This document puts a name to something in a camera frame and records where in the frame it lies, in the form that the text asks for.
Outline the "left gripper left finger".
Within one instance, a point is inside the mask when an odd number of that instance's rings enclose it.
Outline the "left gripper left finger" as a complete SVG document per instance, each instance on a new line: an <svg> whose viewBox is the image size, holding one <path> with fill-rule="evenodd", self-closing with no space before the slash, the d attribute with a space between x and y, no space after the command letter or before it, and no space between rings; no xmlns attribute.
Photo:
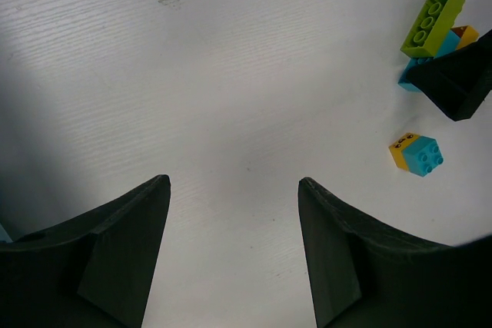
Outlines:
<svg viewBox="0 0 492 328"><path fill-rule="evenodd" d="M165 174L1 245L3 327L140 327L165 230Z"/></svg>

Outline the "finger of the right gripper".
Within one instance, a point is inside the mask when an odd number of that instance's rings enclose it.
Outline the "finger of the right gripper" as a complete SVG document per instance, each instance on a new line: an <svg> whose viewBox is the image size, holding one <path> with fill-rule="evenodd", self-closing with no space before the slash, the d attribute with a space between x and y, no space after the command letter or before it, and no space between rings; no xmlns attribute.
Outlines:
<svg viewBox="0 0 492 328"><path fill-rule="evenodd" d="M452 121L471 118L491 90L491 33L410 68L406 78Z"/></svg>

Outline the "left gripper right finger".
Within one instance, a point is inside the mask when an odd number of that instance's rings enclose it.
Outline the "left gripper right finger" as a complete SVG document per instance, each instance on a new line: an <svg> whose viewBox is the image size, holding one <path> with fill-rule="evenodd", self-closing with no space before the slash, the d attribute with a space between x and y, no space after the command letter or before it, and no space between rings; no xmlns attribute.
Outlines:
<svg viewBox="0 0 492 328"><path fill-rule="evenodd" d="M315 180L298 211L319 327L489 327L491 238L447 246L389 226Z"/></svg>

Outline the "green blue yellow lego stack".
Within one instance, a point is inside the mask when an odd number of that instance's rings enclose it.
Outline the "green blue yellow lego stack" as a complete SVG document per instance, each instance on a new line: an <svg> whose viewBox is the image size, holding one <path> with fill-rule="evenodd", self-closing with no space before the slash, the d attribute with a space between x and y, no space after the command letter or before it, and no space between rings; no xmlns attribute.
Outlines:
<svg viewBox="0 0 492 328"><path fill-rule="evenodd" d="M407 73L412 67L450 54L478 40L479 32L475 28L454 24L464 3L465 0L425 0L401 46L401 51L410 58L397 82L404 90L419 91L407 79Z"/></svg>

